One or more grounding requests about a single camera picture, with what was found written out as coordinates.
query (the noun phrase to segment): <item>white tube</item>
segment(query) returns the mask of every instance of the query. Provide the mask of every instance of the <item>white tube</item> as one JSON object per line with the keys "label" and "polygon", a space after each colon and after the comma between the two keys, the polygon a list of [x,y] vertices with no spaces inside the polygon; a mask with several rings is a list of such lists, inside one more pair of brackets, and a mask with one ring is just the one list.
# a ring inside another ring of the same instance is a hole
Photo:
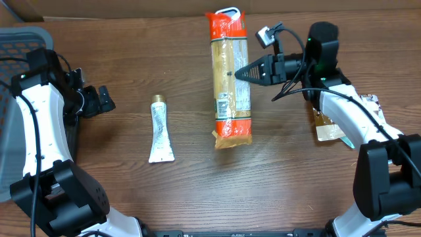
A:
{"label": "white tube", "polygon": [[166,128],[166,104],[163,95],[154,95],[151,104],[153,141],[150,163],[175,160]]}

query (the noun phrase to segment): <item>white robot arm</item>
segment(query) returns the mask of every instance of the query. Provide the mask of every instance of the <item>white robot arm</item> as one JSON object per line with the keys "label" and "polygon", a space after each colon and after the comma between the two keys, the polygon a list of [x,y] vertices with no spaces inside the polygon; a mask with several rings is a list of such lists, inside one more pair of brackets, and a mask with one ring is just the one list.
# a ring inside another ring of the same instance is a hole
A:
{"label": "white robot arm", "polygon": [[[293,34],[302,54],[284,55],[278,36],[282,31]],[[285,83],[272,101],[302,92],[315,109],[339,125],[359,151],[355,202],[326,225],[324,236],[366,236],[387,223],[384,221],[421,207],[421,136],[403,135],[364,107],[351,82],[337,68],[338,27],[329,22],[314,23],[306,46],[282,22],[265,26],[256,37],[263,48],[273,45],[276,55],[261,57],[235,72],[235,77],[262,86]],[[291,91],[299,79],[303,88]],[[401,171],[389,173],[389,161],[401,165]]]}
{"label": "white robot arm", "polygon": [[[338,86],[332,86],[329,90],[351,96],[363,105],[352,85],[341,84]],[[402,132],[398,129],[382,122],[378,115],[373,113],[370,108],[366,109],[378,121],[378,123],[384,127],[385,131],[392,138],[397,139],[398,135],[402,134]],[[363,111],[354,103],[343,97],[328,92],[321,92],[320,110],[323,114],[327,115],[339,125],[357,149],[360,149],[362,144],[366,144],[371,140],[377,140],[379,142],[387,141],[387,138],[382,133],[378,132],[378,129],[373,125]],[[375,228],[382,221],[391,221],[400,216],[400,214],[392,214],[379,221],[371,221],[360,212],[356,203],[354,203],[348,211],[345,212],[345,214],[337,217],[333,221],[332,225],[334,227],[336,237],[361,237]]]}
{"label": "white robot arm", "polygon": [[100,87],[98,95],[91,86],[83,88],[82,75],[75,71],[66,75],[54,51],[37,49],[27,59],[30,71],[16,75],[11,85],[22,111],[26,142],[24,178],[11,185],[13,201],[31,216],[36,135],[30,108],[19,96],[23,95],[36,112],[41,146],[36,224],[49,236],[99,231],[108,236],[142,237],[139,221],[110,207],[102,186],[73,163],[66,140],[65,123],[115,108],[107,89]]}

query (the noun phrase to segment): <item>barcode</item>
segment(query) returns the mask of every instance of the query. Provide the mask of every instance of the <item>barcode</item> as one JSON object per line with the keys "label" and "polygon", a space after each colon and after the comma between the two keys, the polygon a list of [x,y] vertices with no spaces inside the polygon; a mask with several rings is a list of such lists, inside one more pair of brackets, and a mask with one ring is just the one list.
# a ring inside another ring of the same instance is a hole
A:
{"label": "barcode", "polygon": [[228,118],[230,113],[230,108],[228,108],[228,100],[219,99],[216,102],[216,111],[218,112],[218,119]]}
{"label": "barcode", "polygon": [[235,79],[235,107],[237,111],[249,111],[250,110],[250,85],[248,82],[244,82]]}

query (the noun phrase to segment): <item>clear plastic bag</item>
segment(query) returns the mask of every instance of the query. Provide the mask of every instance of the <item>clear plastic bag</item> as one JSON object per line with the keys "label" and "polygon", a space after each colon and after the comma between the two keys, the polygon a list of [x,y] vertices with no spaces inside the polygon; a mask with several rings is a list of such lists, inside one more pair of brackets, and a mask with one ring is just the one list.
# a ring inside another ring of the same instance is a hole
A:
{"label": "clear plastic bag", "polygon": [[235,78],[248,65],[244,14],[232,19],[224,13],[208,13],[214,78],[216,118],[215,148],[251,144],[250,85]]}

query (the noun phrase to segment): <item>pasta package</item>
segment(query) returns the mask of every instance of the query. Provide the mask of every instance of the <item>pasta package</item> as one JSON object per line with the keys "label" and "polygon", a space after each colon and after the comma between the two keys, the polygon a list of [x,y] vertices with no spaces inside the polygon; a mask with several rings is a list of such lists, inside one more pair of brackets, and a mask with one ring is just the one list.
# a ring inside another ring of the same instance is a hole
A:
{"label": "pasta package", "polygon": [[212,49],[216,149],[252,142],[250,85],[234,76],[238,69],[249,63],[244,13],[236,11],[234,15],[223,10],[207,13]]}

